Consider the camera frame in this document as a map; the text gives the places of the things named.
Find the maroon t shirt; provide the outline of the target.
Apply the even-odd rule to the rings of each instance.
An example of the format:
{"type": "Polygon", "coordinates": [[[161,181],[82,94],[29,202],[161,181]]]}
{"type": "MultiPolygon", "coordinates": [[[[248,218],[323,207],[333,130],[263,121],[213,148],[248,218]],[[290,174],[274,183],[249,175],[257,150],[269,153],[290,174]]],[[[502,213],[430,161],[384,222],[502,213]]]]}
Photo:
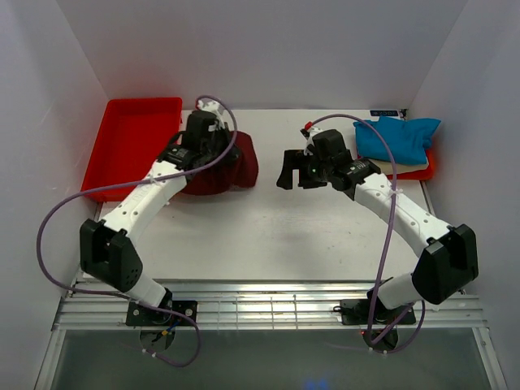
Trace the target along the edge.
{"type": "Polygon", "coordinates": [[[258,159],[251,136],[238,132],[235,147],[239,155],[234,161],[223,159],[214,166],[197,173],[181,190],[193,196],[225,193],[233,188],[251,189],[258,178],[258,159]]]}

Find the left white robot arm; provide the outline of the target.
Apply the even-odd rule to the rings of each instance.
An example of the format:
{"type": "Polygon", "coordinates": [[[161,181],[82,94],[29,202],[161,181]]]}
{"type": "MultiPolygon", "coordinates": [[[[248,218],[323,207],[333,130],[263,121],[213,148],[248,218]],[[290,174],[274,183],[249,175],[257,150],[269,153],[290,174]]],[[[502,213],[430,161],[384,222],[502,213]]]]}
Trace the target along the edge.
{"type": "Polygon", "coordinates": [[[154,324],[171,318],[171,294],[145,274],[136,245],[157,213],[197,174],[237,157],[237,133],[229,130],[223,112],[214,100],[199,101],[142,183],[102,219],[80,227],[81,270],[140,303],[154,324]]]}

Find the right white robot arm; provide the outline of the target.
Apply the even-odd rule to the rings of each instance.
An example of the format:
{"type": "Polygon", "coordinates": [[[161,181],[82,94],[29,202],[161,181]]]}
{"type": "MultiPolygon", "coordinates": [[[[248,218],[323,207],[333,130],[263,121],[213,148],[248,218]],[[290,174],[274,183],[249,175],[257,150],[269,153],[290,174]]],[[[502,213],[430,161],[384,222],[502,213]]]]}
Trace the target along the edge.
{"type": "Polygon", "coordinates": [[[371,289],[366,303],[369,317],[387,322],[403,306],[416,301],[439,305],[463,289],[479,274],[475,232],[436,218],[392,187],[385,174],[369,159],[355,159],[335,129],[312,129],[304,149],[284,151],[276,184],[316,189],[331,185],[380,217],[418,256],[415,268],[371,289]]]}

